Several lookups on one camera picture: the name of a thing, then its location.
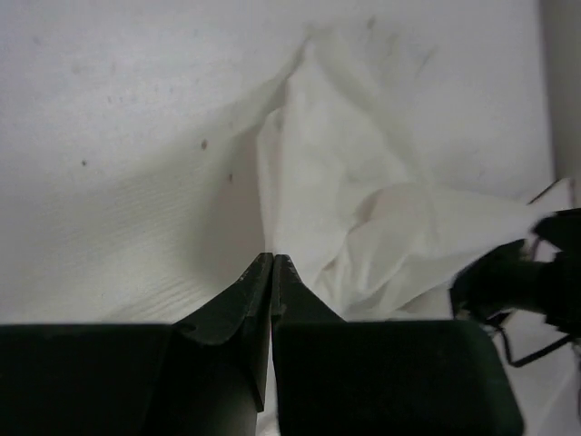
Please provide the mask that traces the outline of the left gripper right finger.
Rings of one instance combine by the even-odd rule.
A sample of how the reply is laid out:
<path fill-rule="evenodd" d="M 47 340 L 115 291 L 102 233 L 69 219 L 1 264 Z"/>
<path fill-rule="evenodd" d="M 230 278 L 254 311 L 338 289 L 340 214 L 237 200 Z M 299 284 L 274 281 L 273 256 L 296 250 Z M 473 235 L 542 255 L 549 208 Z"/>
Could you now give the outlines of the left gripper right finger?
<path fill-rule="evenodd" d="M 451 320 L 347 322 L 275 258 L 272 351 L 284 435 L 520 435 L 485 332 Z"/>

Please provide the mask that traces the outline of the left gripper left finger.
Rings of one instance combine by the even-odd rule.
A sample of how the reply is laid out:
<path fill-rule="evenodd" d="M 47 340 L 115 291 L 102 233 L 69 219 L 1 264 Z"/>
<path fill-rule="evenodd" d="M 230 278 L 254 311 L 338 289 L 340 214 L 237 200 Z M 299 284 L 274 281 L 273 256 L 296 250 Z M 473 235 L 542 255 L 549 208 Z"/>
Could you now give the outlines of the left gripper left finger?
<path fill-rule="evenodd" d="M 265 405 L 272 257 L 175 323 L 1 329 L 4 435 L 252 435 Z"/>

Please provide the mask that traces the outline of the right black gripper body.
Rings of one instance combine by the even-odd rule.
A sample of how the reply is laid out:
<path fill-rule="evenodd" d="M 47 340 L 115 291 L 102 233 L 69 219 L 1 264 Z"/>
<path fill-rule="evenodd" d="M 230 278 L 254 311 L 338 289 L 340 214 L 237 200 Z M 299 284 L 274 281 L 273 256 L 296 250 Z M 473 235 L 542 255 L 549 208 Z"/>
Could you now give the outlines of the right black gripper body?
<path fill-rule="evenodd" d="M 449 290 L 455 317 L 485 322 L 499 312 L 524 310 L 575 338 L 580 336 L 580 211 L 560 211 L 541 219 L 533 234 L 557 248 L 549 262 L 527 260 L 525 242 L 498 246 L 469 265 Z"/>

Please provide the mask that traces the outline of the white tank top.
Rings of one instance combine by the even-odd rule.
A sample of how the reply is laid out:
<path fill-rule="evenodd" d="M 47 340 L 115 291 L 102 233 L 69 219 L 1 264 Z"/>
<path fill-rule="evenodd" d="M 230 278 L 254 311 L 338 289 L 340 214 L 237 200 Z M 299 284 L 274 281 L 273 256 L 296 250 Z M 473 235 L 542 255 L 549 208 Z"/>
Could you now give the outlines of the white tank top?
<path fill-rule="evenodd" d="M 257 137 L 267 249 L 350 320 L 446 318 L 454 276 L 546 217 L 436 184 L 391 97 L 334 33 L 309 38 Z"/>

